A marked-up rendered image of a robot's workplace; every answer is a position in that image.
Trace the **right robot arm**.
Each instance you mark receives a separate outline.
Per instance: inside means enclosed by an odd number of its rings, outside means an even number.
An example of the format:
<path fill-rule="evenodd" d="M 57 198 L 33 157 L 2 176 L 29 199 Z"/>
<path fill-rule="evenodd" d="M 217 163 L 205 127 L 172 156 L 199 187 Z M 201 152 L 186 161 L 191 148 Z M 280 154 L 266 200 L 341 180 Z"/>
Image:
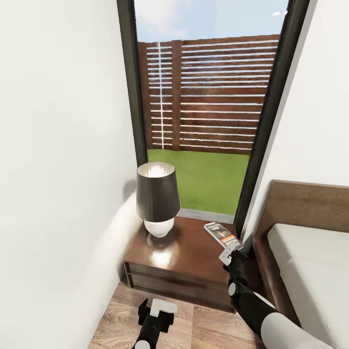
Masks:
<path fill-rule="evenodd" d="M 333 349 L 297 326 L 264 297 L 248 289 L 243 263 L 246 253 L 228 244 L 219 259 L 230 273 L 228 294 L 231 304 L 267 349 Z"/>

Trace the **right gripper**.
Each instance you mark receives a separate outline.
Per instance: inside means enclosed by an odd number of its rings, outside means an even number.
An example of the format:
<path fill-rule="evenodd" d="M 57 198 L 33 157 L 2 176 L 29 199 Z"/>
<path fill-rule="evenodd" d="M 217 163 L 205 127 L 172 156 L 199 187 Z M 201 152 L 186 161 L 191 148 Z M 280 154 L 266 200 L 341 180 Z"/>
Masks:
<path fill-rule="evenodd" d="M 233 269 L 240 269 L 245 271 L 243 263 L 248 259 L 246 253 L 243 253 L 240 250 L 235 250 L 232 252 L 231 257 L 231 263 L 228 266 L 223 264 L 223 269 L 229 273 Z"/>

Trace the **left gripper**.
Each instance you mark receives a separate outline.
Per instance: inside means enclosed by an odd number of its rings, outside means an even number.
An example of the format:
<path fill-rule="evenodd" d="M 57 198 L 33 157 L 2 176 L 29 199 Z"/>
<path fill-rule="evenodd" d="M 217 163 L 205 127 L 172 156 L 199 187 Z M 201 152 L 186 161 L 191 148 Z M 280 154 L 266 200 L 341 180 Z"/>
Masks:
<path fill-rule="evenodd" d="M 153 315 L 149 315 L 151 308 L 148 308 L 147 305 L 148 299 L 146 299 L 138 309 L 139 322 L 138 324 L 142 325 L 142 329 L 145 326 L 153 326 L 158 334 L 164 332 L 168 333 L 169 325 L 173 325 L 174 323 L 174 313 L 167 313 L 164 311 L 159 311 L 159 315 L 157 317 Z"/>

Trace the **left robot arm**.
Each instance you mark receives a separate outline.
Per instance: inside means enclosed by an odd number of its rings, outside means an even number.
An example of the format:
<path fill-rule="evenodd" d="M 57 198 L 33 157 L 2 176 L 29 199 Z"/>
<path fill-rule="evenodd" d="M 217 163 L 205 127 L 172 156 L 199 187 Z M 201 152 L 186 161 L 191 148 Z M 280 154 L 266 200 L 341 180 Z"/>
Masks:
<path fill-rule="evenodd" d="M 153 299 L 151 308 L 148 308 L 147 302 L 148 299 L 138 309 L 138 324 L 142 329 L 133 349 L 156 349 L 160 331 L 168 333 L 169 325 L 174 323 L 175 303 Z"/>

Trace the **hardback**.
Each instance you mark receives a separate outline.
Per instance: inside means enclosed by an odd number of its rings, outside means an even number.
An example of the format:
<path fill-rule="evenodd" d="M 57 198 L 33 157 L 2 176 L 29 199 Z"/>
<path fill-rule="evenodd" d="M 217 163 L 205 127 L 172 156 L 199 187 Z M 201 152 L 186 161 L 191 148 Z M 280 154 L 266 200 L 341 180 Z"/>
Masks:
<path fill-rule="evenodd" d="M 226 249 L 228 244 L 232 242 L 235 244 L 234 251 L 241 250 L 245 246 L 219 222 L 205 224 L 204 229 L 207 230 L 212 235 L 212 237 L 214 237 L 216 241 L 223 246 L 224 249 Z"/>

